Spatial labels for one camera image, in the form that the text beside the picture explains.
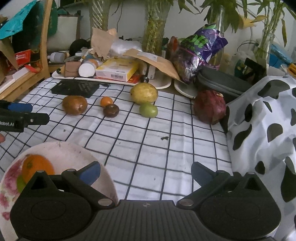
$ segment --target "yellow box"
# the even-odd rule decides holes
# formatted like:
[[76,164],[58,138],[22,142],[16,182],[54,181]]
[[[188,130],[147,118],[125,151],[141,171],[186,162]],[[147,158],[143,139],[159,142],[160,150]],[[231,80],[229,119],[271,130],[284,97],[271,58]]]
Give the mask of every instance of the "yellow box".
[[138,68],[137,60],[111,58],[96,69],[96,76],[128,82]]

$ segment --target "orange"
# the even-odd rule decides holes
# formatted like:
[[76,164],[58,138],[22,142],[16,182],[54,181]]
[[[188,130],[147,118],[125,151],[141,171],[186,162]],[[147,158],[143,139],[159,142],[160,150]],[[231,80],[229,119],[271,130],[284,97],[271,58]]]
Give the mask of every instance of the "orange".
[[28,183],[36,171],[44,170],[48,175],[54,175],[54,168],[49,160],[41,155],[27,155],[22,166],[22,178]]
[[105,107],[110,104],[113,104],[113,100],[110,97],[105,96],[101,99],[101,106],[102,107]]

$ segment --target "green fruit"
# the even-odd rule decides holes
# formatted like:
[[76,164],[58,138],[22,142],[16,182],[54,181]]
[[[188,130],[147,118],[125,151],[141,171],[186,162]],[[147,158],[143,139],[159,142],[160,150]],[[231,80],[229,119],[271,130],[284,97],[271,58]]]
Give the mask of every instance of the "green fruit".
[[19,175],[17,178],[17,190],[19,191],[19,193],[21,193],[24,188],[26,186],[26,183],[24,182],[22,175]]
[[149,83],[136,84],[130,91],[133,102],[141,105],[144,103],[153,103],[158,98],[157,89]]
[[146,118],[155,118],[158,115],[158,109],[155,105],[145,103],[140,106],[140,114]]

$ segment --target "cow print bag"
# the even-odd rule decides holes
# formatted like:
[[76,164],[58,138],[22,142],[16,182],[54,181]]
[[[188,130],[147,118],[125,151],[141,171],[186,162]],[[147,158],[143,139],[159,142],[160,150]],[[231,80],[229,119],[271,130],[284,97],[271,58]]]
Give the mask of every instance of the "cow print bag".
[[233,172],[255,172],[281,210],[274,238],[295,234],[296,80],[263,78],[228,104],[221,125]]

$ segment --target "white tablecloth with black grid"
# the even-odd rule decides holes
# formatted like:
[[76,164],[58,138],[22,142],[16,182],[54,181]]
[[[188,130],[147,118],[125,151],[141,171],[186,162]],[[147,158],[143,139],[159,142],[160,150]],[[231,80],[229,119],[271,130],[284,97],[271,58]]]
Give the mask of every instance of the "white tablecloth with black grid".
[[[51,93],[60,80],[49,78],[21,101],[33,112],[48,113],[46,126],[29,126],[23,133],[4,133],[0,144],[0,169],[4,171],[24,150],[48,141],[68,141],[89,150],[104,163],[114,180],[119,199],[177,201],[200,186],[191,177],[198,161],[213,171],[231,171],[226,137],[220,124],[210,126],[197,120],[188,98],[159,91],[155,102],[158,116],[147,119],[129,95],[130,86],[100,86],[87,99],[87,111],[66,115],[65,96]],[[100,99],[113,98],[120,113],[104,117]]]

